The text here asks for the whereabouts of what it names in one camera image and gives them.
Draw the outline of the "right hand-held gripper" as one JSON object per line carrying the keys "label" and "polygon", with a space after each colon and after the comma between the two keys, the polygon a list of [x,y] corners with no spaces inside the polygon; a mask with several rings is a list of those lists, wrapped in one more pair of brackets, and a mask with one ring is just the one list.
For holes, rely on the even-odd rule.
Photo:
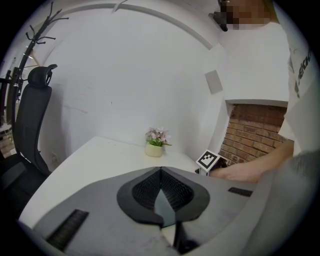
{"label": "right hand-held gripper", "polygon": [[198,165],[198,169],[195,170],[195,173],[207,177],[210,175],[211,171],[227,167],[226,158],[208,149],[195,161],[195,163]]}

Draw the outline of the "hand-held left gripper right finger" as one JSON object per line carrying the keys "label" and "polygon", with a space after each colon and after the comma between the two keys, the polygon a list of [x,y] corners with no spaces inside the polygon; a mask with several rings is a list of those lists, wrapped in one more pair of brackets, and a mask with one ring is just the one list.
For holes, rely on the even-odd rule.
{"label": "hand-held left gripper right finger", "polygon": [[161,191],[161,216],[164,219],[163,235],[177,245],[180,255],[186,254],[212,240],[233,221],[249,200],[255,183],[228,181],[199,174],[190,174],[188,179],[200,183],[209,194],[209,202],[201,215],[191,221],[176,224],[169,197]]}

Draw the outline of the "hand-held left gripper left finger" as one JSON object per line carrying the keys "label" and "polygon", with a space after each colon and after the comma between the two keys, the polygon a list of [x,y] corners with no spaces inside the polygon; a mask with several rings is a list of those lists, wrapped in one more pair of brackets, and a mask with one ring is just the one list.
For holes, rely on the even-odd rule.
{"label": "hand-held left gripper left finger", "polygon": [[87,218],[65,248],[69,256],[179,256],[156,225],[140,224],[119,207],[120,187],[150,171],[150,168],[93,182],[48,211],[33,230],[43,239],[74,211]]}

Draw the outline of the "person's right forearm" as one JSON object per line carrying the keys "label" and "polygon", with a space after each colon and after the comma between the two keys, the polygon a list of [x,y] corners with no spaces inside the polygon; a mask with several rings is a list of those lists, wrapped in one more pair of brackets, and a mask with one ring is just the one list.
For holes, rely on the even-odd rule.
{"label": "person's right forearm", "polygon": [[268,171],[281,166],[294,153],[294,142],[287,140],[272,152],[249,162],[237,163],[210,172],[212,178],[229,181],[257,183]]}

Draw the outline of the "white table top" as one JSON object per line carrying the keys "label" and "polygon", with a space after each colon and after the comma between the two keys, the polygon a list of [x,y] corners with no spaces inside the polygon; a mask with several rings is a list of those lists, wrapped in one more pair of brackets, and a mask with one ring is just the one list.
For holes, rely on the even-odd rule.
{"label": "white table top", "polygon": [[23,209],[19,221],[33,229],[52,208],[91,183],[162,166],[196,175],[196,163],[183,153],[168,152],[160,158],[150,157],[142,146],[95,136],[49,175]]}

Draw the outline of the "black office chair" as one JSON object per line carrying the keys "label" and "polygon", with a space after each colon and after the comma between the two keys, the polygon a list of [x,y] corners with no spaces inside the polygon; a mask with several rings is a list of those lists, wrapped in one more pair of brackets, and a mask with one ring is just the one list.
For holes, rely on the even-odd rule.
{"label": "black office chair", "polygon": [[38,141],[52,95],[49,83],[55,68],[57,64],[51,64],[29,72],[12,133],[16,153],[0,161],[0,210],[15,220],[51,174],[38,150]]}

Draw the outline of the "pink flowers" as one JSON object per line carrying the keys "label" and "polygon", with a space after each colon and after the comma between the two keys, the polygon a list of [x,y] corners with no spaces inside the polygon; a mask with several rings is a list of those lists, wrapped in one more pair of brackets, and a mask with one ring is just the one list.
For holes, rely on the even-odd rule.
{"label": "pink flowers", "polygon": [[145,134],[145,154],[149,157],[160,158],[164,153],[164,147],[172,146],[170,137],[169,131],[163,127],[151,127]]}

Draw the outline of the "person's white t-shirt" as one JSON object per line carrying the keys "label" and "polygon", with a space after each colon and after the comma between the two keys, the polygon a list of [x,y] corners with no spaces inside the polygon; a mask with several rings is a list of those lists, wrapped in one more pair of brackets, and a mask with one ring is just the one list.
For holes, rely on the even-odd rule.
{"label": "person's white t-shirt", "polygon": [[309,43],[282,9],[275,21],[230,28],[220,40],[227,98],[286,104],[279,135],[298,155],[320,149],[320,66]]}

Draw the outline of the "black coat rack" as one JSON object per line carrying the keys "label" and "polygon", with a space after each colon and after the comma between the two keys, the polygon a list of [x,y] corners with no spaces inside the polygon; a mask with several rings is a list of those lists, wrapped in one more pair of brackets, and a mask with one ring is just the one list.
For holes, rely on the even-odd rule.
{"label": "black coat rack", "polygon": [[43,36],[42,34],[54,22],[63,19],[62,17],[58,17],[62,10],[59,9],[55,13],[53,13],[53,6],[54,1],[51,1],[50,12],[38,30],[35,30],[32,25],[29,26],[32,31],[32,36],[30,36],[28,32],[25,33],[29,44],[23,51],[21,58],[19,59],[18,66],[15,66],[13,68],[12,73],[10,73],[8,77],[0,79],[2,83],[7,83],[8,85],[8,95],[6,100],[6,121],[8,125],[11,125],[12,129],[15,128],[16,124],[16,104],[18,96],[22,91],[23,83],[26,81],[25,78],[22,78],[22,74],[26,67],[27,61],[28,59],[30,59],[31,53],[33,52],[36,45],[44,45],[46,43],[46,40],[56,39],[55,37]]}

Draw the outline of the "gray wall plate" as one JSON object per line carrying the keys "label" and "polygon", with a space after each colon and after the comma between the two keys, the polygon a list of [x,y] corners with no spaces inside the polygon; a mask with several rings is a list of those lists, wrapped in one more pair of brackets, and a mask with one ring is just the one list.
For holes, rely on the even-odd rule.
{"label": "gray wall plate", "polygon": [[212,70],[210,72],[207,72],[204,75],[205,75],[210,93],[212,95],[219,93],[223,90],[219,74],[216,70]]}

